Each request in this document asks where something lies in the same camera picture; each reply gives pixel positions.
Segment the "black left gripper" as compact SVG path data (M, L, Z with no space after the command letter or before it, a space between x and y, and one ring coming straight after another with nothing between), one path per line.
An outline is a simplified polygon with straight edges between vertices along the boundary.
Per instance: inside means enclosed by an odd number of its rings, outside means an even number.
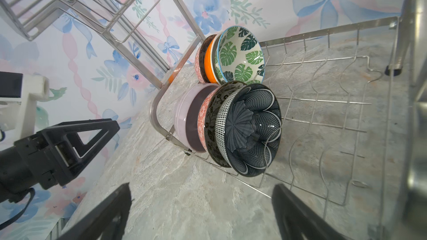
M110 118L62 122L1 151L1 202L19 202L36 184L64 186L92 162L119 132Z

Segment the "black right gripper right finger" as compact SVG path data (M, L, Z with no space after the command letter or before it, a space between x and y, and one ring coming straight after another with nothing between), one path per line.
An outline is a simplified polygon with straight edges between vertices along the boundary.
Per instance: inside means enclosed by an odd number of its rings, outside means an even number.
M271 202L282 239L344 239L340 233L328 225L283 184L275 185Z

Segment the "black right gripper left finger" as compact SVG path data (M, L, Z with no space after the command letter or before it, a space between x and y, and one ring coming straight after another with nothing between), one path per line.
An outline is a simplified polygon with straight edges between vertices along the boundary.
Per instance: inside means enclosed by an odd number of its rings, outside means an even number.
M120 240L125 234L131 205L130 186L124 183L59 239Z

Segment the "dark blue patterned bowl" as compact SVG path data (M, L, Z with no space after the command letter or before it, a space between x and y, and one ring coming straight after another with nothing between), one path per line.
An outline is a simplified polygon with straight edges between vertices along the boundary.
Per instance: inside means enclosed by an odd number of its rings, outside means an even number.
M238 174L256 177L272 164L280 145L282 115L267 86L247 84L221 105L215 137L225 161Z

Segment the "stainless steel dish rack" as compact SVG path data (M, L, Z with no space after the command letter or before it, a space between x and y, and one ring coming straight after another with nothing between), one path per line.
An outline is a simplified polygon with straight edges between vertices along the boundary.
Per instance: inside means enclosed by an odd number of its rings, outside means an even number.
M352 240L427 237L401 208L427 165L427 0L1 0L1 71L49 79L34 132L110 118L119 132L75 180L1 204L3 240L43 240L128 183L126 240L278 240L283 184ZM248 29L282 134L256 177L175 144L175 105L209 35Z

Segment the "lilac bowl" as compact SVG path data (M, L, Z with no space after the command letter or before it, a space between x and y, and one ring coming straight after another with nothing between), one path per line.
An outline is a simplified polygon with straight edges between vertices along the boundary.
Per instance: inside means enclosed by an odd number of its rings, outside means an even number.
M186 148L194 152L205 152L197 131L198 115L204 100L217 88L218 84L197 84L185 92L176 104L174 127L177 137Z

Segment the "small patterned dish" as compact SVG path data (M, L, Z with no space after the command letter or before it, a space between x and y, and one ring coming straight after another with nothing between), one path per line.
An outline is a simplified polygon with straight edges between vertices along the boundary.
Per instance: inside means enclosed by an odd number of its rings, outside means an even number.
M245 85L246 84L244 82L231 81L215 88L204 100L199 110L197 118L197 132L199 140L213 161L224 168L230 168L231 166L223 158L216 142L216 119L219 109L226 99Z

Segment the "white bowl orange outside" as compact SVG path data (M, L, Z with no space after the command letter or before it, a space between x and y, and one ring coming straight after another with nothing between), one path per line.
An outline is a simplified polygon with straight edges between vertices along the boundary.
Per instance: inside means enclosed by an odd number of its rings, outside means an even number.
M215 69L212 62L212 47L215 41L217 40L218 36L219 36L218 34L212 36L211 42L208 45L208 49L205 53L205 58L204 58L205 73L207 75L208 81L210 83L215 83L215 84L220 84L220 82L215 75Z

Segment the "green leaf pattern bowl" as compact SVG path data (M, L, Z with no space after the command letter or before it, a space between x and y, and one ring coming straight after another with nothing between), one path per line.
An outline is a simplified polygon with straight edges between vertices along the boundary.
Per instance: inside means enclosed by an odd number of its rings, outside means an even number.
M213 72L220 84L240 81L262 83L266 65L256 37L245 27L232 26L218 35L212 45Z

